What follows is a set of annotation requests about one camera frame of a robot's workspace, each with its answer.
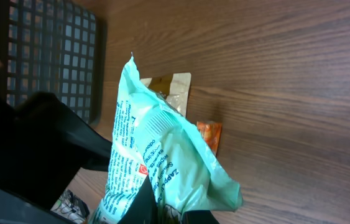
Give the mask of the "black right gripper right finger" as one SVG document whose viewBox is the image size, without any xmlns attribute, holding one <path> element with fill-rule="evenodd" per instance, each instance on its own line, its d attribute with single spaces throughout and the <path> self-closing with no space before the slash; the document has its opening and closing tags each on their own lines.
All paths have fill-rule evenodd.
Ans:
<svg viewBox="0 0 350 224">
<path fill-rule="evenodd" d="M 219 224 L 209 210 L 197 210 L 184 213 L 178 223 L 186 224 Z M 134 201 L 125 214 L 125 223 L 164 223 L 159 217 L 152 184 L 146 177 Z"/>
</svg>

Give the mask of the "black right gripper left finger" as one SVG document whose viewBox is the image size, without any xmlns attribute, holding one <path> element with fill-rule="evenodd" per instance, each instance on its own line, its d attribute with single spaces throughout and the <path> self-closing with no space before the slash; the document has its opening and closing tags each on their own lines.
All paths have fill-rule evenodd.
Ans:
<svg viewBox="0 0 350 224">
<path fill-rule="evenodd" d="M 0 99 L 0 189 L 50 209 L 79 169 L 104 171 L 111 141 L 53 93 L 17 108 Z"/>
</svg>

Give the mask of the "teal orange snack packet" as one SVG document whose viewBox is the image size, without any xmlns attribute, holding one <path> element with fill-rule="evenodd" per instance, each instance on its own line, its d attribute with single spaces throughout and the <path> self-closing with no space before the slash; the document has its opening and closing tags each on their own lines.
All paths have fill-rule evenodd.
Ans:
<svg viewBox="0 0 350 224">
<path fill-rule="evenodd" d="M 105 195 L 90 223 L 118 223 L 147 183 L 158 217 L 180 223 L 190 211 L 235 211 L 241 187 L 191 124 L 140 80 L 133 60 L 119 81 Z"/>
</svg>

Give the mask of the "small orange white packet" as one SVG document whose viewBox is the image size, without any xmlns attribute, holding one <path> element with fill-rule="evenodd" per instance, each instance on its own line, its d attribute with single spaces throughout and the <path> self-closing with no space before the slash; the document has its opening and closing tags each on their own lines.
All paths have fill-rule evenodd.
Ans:
<svg viewBox="0 0 350 224">
<path fill-rule="evenodd" d="M 210 147 L 213 154 L 216 156 L 219 146 L 219 140 L 221 137 L 222 124 L 213 121 L 198 121 L 196 123 L 196 127 L 199 130 L 202 138 Z"/>
</svg>

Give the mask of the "white brown snack wrapper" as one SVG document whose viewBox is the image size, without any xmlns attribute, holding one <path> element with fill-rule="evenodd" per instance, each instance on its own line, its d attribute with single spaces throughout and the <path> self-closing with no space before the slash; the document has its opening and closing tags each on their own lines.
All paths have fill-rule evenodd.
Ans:
<svg viewBox="0 0 350 224">
<path fill-rule="evenodd" d="M 147 88 L 159 93 L 181 115 L 187 115 L 191 73 L 174 73 L 140 80 Z"/>
</svg>

